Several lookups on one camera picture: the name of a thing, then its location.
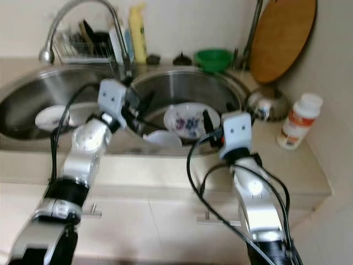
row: cutting board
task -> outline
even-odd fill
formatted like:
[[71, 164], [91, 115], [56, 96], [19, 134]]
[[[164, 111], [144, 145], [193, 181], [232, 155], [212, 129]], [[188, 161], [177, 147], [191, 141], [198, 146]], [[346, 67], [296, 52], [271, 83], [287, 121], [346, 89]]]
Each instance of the cutting board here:
[[255, 32], [250, 71], [260, 83], [280, 78], [295, 62], [311, 33], [316, 0], [271, 0]]

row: faucet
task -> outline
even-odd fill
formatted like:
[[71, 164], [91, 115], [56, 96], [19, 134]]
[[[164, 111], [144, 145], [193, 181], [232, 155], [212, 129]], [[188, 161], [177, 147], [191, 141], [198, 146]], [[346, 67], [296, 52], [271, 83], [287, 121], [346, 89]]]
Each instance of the faucet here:
[[122, 56], [122, 61], [124, 63], [125, 74], [127, 76], [132, 76], [131, 61], [130, 61], [129, 55], [127, 53], [127, 50], [126, 50], [126, 45], [125, 45], [123, 38], [122, 38], [122, 32], [121, 32], [119, 20], [117, 18], [114, 7], [106, 0], [72, 0], [68, 3], [66, 3], [59, 10], [58, 14], [54, 18], [54, 21], [52, 22], [52, 24], [50, 26], [48, 37], [46, 39], [45, 45], [39, 52], [39, 61], [53, 64], [54, 58], [55, 58], [53, 48], [52, 48], [53, 47], [53, 38], [54, 38], [56, 28], [59, 25], [59, 22], [66, 15], [66, 13], [69, 12], [72, 8], [78, 6], [82, 3], [85, 3], [85, 2], [97, 2], [97, 3], [100, 3], [104, 6], [106, 6], [107, 9], [109, 10], [110, 14], [113, 17], [114, 27], [116, 30], [117, 38], [119, 40], [119, 45], [121, 47], [121, 56]]
[[255, 7], [255, 13], [254, 13], [254, 18], [253, 18], [253, 23], [252, 27], [250, 29], [249, 33], [249, 38], [247, 45], [245, 46], [244, 52], [243, 52], [243, 57], [242, 60], [240, 61], [239, 64], [239, 69], [242, 70], [250, 70], [250, 53], [252, 50], [252, 44], [255, 36], [255, 31], [258, 26], [261, 10], [263, 8], [263, 0], [258, 0], [256, 7]]

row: dish drying rack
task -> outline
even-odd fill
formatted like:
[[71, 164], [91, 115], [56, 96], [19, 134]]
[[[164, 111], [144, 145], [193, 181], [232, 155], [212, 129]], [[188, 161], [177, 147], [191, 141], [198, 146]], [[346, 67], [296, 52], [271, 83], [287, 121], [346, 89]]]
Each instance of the dish drying rack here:
[[61, 63], [115, 62], [110, 43], [87, 43], [80, 34], [55, 36], [53, 45]]

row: double sink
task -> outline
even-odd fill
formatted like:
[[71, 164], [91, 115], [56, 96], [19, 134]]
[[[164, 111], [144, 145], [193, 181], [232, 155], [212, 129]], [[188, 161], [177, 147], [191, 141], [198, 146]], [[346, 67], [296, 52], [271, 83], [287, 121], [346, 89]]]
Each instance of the double sink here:
[[[173, 104], [199, 102], [211, 106], [219, 114], [242, 108], [247, 89], [230, 72], [209, 75], [196, 67], [135, 68], [132, 83], [140, 98], [140, 118], [146, 123], [118, 130], [108, 153], [134, 153], [142, 155], [185, 155], [190, 142], [178, 149], [166, 149], [144, 141], [143, 134], [163, 127], [163, 115]], [[51, 66], [30, 73], [0, 88], [0, 150], [50, 150], [50, 134], [35, 126], [35, 117], [46, 107], [65, 105], [72, 94], [90, 82], [105, 78], [119, 78], [108, 66], [63, 65]], [[98, 91], [88, 89], [77, 102], [96, 102]], [[71, 148], [71, 132], [61, 135], [58, 152]], [[201, 152], [214, 151], [208, 145]]]

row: white wall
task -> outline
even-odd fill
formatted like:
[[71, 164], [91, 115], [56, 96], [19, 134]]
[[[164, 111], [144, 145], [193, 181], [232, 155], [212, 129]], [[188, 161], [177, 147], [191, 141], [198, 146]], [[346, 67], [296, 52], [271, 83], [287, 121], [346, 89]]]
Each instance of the white wall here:
[[309, 47], [280, 82], [292, 100], [306, 91], [325, 100], [308, 141], [334, 195], [295, 229], [304, 264], [353, 264], [352, 10], [352, 0], [318, 0]]
[[[110, 0], [127, 25], [129, 7], [143, 0]], [[0, 57], [37, 57], [48, 28], [67, 0], [1, 0]], [[145, 0], [145, 32], [149, 53], [174, 58], [206, 47], [244, 47], [256, 1]], [[66, 22], [77, 27], [86, 18], [94, 30], [106, 28], [105, 7], [86, 3]]]

